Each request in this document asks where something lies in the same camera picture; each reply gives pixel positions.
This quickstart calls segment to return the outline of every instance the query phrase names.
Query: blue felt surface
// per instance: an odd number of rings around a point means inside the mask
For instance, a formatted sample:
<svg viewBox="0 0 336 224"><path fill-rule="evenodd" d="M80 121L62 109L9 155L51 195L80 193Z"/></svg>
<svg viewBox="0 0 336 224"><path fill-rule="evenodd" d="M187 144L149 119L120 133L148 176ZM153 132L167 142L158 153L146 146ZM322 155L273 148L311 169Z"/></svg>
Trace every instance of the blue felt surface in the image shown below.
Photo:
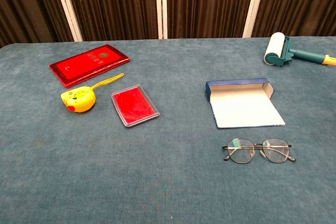
<svg viewBox="0 0 336 224"><path fill-rule="evenodd" d="M79 86L95 90L70 112L48 65L104 44L131 58ZM294 37L336 55L335 37ZM1 223L333 223L336 219L336 67L263 63L268 38L14 44L0 49ZM267 78L286 126L219 130L208 80ZM111 93L141 84L160 117L123 126ZM281 137L296 163L256 153L223 161L235 137Z"/></svg>

